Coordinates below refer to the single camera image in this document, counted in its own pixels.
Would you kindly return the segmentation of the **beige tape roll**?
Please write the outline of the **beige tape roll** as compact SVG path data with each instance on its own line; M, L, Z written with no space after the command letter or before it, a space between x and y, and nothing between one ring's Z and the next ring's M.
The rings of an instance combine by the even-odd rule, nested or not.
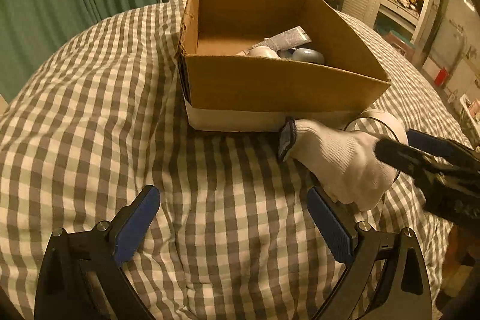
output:
M378 127L388 130L387 134L393 136L393 139L401 144L408 144L408 136L404 124L394 115L377 109L364 110L354 119L352 119L344 128L344 131L352 132L355 126L361 124L362 121L369 121Z

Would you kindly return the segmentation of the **white knit glove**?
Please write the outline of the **white knit glove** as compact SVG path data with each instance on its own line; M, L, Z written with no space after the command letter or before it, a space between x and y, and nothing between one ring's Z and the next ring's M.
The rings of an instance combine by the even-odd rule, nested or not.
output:
M317 178L333 202L373 209L392 186L399 171L377 159L379 137L345 132L311 119L285 124L279 137L279 158L293 158Z

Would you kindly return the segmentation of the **light blue round case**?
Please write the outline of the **light blue round case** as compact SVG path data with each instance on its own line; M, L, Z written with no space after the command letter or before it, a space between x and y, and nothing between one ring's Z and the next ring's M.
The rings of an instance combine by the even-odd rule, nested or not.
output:
M298 48L291 55L291 59L298 62L309 62L319 65L325 64L325 58L322 53L309 48Z

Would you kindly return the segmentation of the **blue white packet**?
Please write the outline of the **blue white packet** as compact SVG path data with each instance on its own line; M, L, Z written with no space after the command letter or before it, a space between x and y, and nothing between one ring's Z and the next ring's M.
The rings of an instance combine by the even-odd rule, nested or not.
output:
M268 47L271 50L278 52L279 50L284 51L296 48L308 44L311 41L312 39L305 30L302 27L297 26L254 44L250 50L258 47Z

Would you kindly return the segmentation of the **red bottle on floor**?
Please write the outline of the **red bottle on floor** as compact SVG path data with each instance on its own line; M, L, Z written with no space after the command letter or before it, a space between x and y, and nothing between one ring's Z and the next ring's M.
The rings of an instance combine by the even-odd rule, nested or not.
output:
M435 77L434 85L437 86L437 87L442 87L444 85L446 79L448 79L448 70L443 67L439 70L439 73Z

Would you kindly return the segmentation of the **brown cardboard box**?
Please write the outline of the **brown cardboard box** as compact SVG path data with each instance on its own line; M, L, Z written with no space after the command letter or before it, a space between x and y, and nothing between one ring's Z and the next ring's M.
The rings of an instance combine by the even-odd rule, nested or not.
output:
M293 28L323 63L251 53ZM342 127L390 86L352 19L324 0L187 0L176 58L188 122L205 132L274 132L288 118Z

